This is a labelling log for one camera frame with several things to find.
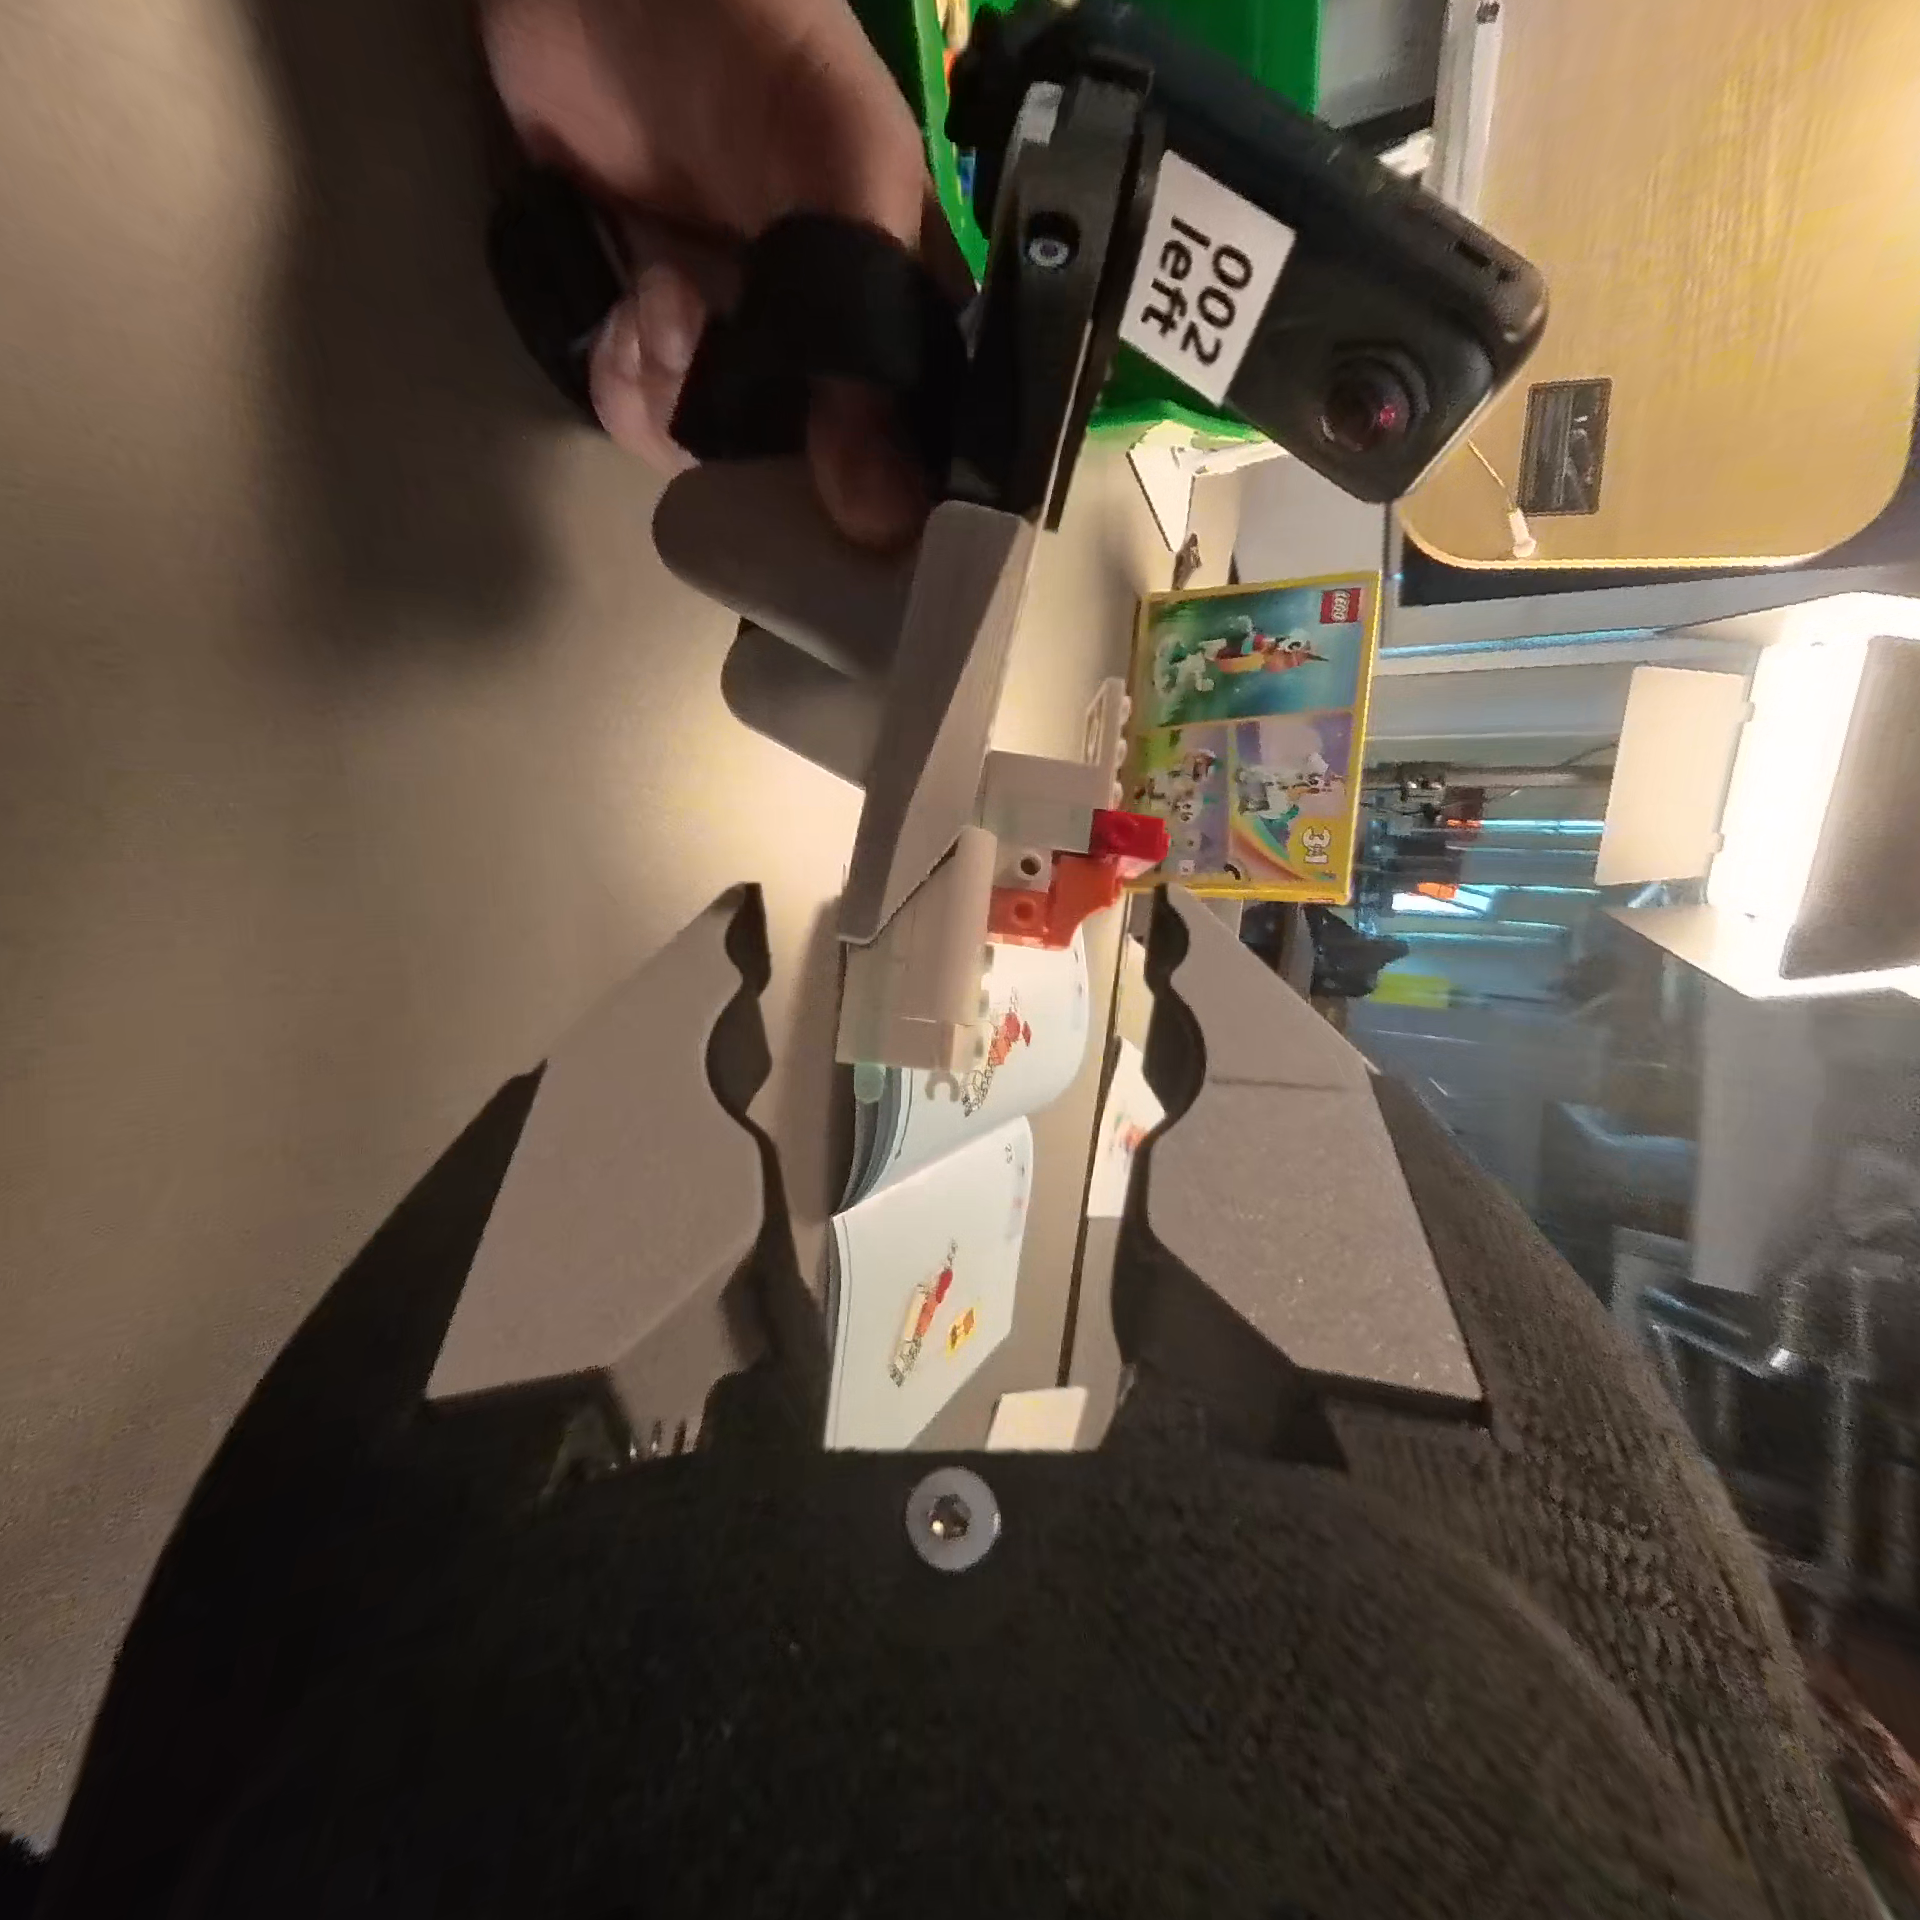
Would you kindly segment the white red lego build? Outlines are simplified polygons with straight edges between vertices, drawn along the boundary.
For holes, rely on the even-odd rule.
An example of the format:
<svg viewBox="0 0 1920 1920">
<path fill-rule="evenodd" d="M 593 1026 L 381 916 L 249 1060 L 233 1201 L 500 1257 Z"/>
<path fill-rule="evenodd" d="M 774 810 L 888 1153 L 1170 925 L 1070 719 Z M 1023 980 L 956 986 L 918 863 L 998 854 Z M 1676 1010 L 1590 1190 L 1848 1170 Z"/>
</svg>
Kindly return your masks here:
<svg viewBox="0 0 1920 1920">
<path fill-rule="evenodd" d="M 1133 702 L 1104 679 L 1078 758 L 989 750 L 949 850 L 866 944 L 846 944 L 833 1060 L 957 1077 L 989 1042 L 988 970 L 1000 950 L 1057 953 L 1168 852 L 1159 815 L 1121 806 Z"/>
</svg>

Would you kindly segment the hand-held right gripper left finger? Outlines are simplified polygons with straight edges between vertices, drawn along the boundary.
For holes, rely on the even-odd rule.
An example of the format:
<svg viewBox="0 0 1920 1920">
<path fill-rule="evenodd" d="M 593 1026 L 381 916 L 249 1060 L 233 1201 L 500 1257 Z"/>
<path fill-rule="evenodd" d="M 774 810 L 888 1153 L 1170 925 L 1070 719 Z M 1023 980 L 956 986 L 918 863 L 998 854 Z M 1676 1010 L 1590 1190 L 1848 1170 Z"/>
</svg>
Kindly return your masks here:
<svg viewBox="0 0 1920 1920">
<path fill-rule="evenodd" d="M 708 901 L 550 1046 L 460 1302 L 431 1404 L 610 1391 L 638 1452 L 689 1452 L 724 1383 L 824 1440 L 830 1342 L 799 1272 L 774 1140 L 761 886 Z"/>
</svg>

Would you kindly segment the instruction booklet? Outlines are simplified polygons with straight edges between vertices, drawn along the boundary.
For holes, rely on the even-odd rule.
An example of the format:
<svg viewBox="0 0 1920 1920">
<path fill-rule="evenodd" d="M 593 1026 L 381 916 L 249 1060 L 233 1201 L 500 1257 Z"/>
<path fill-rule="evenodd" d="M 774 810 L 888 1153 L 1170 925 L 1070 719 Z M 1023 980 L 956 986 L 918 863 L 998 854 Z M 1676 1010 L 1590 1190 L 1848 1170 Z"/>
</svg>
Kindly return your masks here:
<svg viewBox="0 0 1920 1920">
<path fill-rule="evenodd" d="M 852 1160 L 830 1222 L 823 1444 L 903 1452 L 1010 1335 L 1032 1120 L 1088 1056 L 1086 934 L 993 945 L 957 1068 L 858 1068 Z"/>
<path fill-rule="evenodd" d="M 1136 1152 L 1161 1120 L 1164 1105 L 1145 1079 L 1143 1049 L 1126 1038 L 1114 1039 L 1094 1121 L 1088 1218 L 1117 1218 L 1124 1212 Z"/>
</svg>

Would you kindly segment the green plastic bin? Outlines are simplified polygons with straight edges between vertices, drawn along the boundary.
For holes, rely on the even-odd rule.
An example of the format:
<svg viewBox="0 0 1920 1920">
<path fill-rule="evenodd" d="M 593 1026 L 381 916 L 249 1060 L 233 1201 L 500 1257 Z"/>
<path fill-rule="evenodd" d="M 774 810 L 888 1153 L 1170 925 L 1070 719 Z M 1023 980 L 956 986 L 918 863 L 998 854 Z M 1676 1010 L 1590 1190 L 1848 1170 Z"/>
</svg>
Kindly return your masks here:
<svg viewBox="0 0 1920 1920">
<path fill-rule="evenodd" d="M 988 234 L 974 207 L 974 162 L 946 134 L 953 48 L 946 20 L 1000 10 L 992 4 L 852 1 L 852 13 L 886 63 L 918 121 L 935 201 L 974 278 L 984 272 Z M 1314 1 L 1151 1 L 1181 37 L 1228 57 L 1298 106 L 1316 102 L 1318 6 Z M 1130 445 L 1159 428 L 1177 428 L 1205 445 L 1255 442 L 1258 434 L 1197 398 L 1133 351 L 1117 351 L 1088 432 Z"/>
</svg>

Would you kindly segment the white leaflet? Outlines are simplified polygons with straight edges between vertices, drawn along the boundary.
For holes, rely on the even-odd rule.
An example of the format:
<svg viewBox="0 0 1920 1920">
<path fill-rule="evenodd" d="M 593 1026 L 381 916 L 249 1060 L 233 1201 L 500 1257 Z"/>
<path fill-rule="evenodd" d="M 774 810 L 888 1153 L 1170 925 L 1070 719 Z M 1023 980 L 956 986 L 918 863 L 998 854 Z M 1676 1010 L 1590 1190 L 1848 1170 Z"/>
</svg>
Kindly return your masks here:
<svg viewBox="0 0 1920 1920">
<path fill-rule="evenodd" d="M 1070 1454 L 1078 1448 L 1088 1389 L 1078 1383 L 1000 1393 L 983 1448 L 988 1454 Z"/>
</svg>

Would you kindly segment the person's left hand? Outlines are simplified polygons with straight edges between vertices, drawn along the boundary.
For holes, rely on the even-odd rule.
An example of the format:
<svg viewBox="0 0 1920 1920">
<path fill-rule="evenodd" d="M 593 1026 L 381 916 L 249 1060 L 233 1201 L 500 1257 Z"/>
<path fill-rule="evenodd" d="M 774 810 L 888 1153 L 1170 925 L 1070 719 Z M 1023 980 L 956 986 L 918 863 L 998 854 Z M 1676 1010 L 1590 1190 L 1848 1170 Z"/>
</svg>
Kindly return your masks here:
<svg viewBox="0 0 1920 1920">
<path fill-rule="evenodd" d="M 605 217 L 741 244 L 823 213 L 890 232 L 966 296 L 921 127 L 850 4 L 495 1 L 478 4 L 478 33 L 518 144 Z M 670 424 L 706 320 L 698 272 L 663 256 L 636 269 L 592 342 L 599 424 L 661 473 L 689 464 Z M 806 464 L 846 540 L 914 541 L 928 494 L 880 393 L 815 381 Z"/>
</svg>

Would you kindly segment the wooden board on white stand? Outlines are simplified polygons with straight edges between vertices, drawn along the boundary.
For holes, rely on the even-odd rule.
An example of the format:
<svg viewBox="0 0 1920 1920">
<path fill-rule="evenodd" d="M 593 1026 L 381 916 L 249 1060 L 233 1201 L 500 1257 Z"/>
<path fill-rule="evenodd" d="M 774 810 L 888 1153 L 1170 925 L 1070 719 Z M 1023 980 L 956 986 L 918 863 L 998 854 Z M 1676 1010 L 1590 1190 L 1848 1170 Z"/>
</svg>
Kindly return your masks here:
<svg viewBox="0 0 1920 1920">
<path fill-rule="evenodd" d="M 1550 284 L 1527 380 L 1410 494 L 1431 560 L 1782 567 L 1898 494 L 1917 4 L 1316 4 L 1334 124 L 1432 100 L 1428 180 Z"/>
</svg>

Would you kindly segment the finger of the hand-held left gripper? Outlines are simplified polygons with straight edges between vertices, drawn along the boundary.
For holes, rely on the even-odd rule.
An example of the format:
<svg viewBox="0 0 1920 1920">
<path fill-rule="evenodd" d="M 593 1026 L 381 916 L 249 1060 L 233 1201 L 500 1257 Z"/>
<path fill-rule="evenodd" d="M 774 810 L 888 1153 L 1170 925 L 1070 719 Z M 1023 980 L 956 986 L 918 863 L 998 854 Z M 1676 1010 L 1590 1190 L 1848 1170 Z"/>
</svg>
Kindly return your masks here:
<svg viewBox="0 0 1920 1920">
<path fill-rule="evenodd" d="M 846 684 L 831 768 L 862 790 L 837 940 L 874 944 L 976 821 L 1040 519 L 951 500 L 928 519 L 881 676 Z"/>
</svg>

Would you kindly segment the colourful lego box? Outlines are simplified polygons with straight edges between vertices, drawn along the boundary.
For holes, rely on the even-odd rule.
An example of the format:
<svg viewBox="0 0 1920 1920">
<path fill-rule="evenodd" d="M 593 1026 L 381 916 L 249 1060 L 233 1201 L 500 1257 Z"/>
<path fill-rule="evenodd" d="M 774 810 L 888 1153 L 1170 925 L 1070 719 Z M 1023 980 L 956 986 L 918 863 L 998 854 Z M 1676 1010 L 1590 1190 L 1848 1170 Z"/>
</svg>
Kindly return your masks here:
<svg viewBox="0 0 1920 1920">
<path fill-rule="evenodd" d="M 1143 884 L 1351 897 L 1378 616 L 1359 570 L 1140 601 L 1119 790 L 1168 832 Z"/>
</svg>

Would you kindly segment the closed instruction booklet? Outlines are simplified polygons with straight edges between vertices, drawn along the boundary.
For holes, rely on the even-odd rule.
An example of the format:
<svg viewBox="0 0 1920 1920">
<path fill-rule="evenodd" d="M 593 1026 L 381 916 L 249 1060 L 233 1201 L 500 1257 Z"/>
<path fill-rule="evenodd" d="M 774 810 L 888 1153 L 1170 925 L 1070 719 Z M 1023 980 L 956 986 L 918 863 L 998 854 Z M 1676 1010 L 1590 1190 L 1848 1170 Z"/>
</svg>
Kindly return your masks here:
<svg viewBox="0 0 1920 1920">
<path fill-rule="evenodd" d="M 1117 1218 L 1124 1212 L 1136 1152 L 1161 1120 L 1164 1105 L 1145 1079 L 1143 1049 L 1126 1038 L 1114 1039 L 1094 1121 L 1088 1218 Z"/>
</svg>

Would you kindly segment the LED light panel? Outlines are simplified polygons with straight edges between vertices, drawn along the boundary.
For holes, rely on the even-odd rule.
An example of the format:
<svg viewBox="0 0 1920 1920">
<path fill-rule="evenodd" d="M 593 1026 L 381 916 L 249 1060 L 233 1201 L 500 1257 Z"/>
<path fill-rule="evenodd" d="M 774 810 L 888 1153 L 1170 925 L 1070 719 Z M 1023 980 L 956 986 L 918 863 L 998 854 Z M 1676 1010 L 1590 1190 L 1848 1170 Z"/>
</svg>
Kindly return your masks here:
<svg viewBox="0 0 1920 1920">
<path fill-rule="evenodd" d="M 1689 886 L 1616 918 L 1753 1001 L 1917 993 L 1911 596 L 1797 608 L 1743 673 L 1639 664 L 1599 886 Z"/>
</svg>

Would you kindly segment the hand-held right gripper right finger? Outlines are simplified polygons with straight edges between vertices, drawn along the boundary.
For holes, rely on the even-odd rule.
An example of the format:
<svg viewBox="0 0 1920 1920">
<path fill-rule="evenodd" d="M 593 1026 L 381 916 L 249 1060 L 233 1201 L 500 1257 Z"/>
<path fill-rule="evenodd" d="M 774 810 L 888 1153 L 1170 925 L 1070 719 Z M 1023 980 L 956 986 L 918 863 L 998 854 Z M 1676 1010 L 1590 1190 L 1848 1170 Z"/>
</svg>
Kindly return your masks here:
<svg viewBox="0 0 1920 1920">
<path fill-rule="evenodd" d="M 1202 897 L 1156 890 L 1112 1261 L 1117 1425 L 1336 1448 L 1336 1417 L 1476 1430 L 1485 1393 L 1376 1074 Z"/>
</svg>

